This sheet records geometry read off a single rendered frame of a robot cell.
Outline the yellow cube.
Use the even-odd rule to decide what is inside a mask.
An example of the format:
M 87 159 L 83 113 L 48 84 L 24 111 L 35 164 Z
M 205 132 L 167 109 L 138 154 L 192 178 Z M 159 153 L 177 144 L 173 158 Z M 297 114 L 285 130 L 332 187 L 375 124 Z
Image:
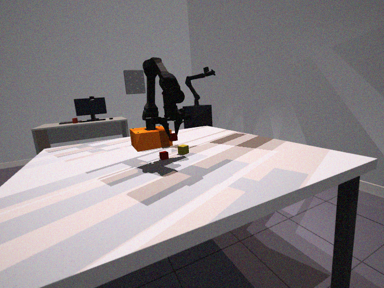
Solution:
M 180 145 L 178 146 L 178 154 L 187 154 L 189 153 L 189 147 L 188 145 Z

